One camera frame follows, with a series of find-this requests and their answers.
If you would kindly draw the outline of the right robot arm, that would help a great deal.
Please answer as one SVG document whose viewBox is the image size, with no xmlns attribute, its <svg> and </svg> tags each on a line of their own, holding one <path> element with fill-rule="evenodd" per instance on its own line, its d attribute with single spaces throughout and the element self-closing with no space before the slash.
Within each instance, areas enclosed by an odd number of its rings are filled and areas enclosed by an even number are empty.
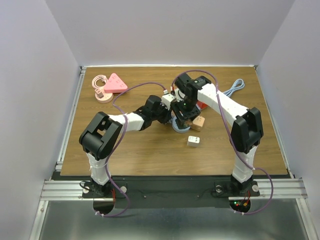
<svg viewBox="0 0 320 240">
<path fill-rule="evenodd" d="M 230 189 L 233 194 L 242 195 L 253 181 L 254 157 L 264 135 L 261 112 L 256 107 L 247 108 L 232 100 L 218 89 L 218 83 L 212 83 L 207 77 L 192 79 L 188 74 L 188 71 L 181 73 L 170 87 L 176 97 L 170 108 L 177 127 L 186 128 L 200 115 L 198 102 L 220 114 L 235 152 Z"/>
</svg>

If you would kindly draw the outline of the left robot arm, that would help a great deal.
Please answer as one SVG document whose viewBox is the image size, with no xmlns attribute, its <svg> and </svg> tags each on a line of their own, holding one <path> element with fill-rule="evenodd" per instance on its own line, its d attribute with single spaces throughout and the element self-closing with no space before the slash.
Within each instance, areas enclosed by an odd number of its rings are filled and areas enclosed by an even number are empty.
<svg viewBox="0 0 320 240">
<path fill-rule="evenodd" d="M 171 104 L 174 101 L 175 97 L 170 93 L 162 97 L 150 95 L 145 104 L 133 112 L 107 115 L 100 111 L 94 116 L 79 137 L 79 144 L 91 167 L 91 183 L 80 184 L 85 193 L 95 192 L 100 197 L 111 193 L 108 161 L 125 133 L 143 131 L 154 121 L 166 124 L 172 118 Z"/>
</svg>

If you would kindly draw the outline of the round light blue power socket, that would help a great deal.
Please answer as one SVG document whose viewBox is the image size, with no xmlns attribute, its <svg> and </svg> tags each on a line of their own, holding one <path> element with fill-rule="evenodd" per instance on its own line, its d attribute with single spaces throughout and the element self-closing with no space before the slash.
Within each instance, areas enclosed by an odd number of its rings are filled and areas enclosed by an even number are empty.
<svg viewBox="0 0 320 240">
<path fill-rule="evenodd" d="M 172 128 L 173 128 L 173 130 L 174 130 L 175 132 L 180 133 L 180 134 L 184 134 L 184 133 L 187 133 L 187 132 L 191 129 L 190 126 L 188 126 L 188 127 L 186 127 L 186 128 L 179 128 L 178 125 L 177 125 L 177 123 L 176 123 L 176 120 L 177 120 L 177 118 L 174 117 L 174 118 L 172 119 L 172 123 L 171 123 L 171 126 L 172 126 Z"/>
</svg>

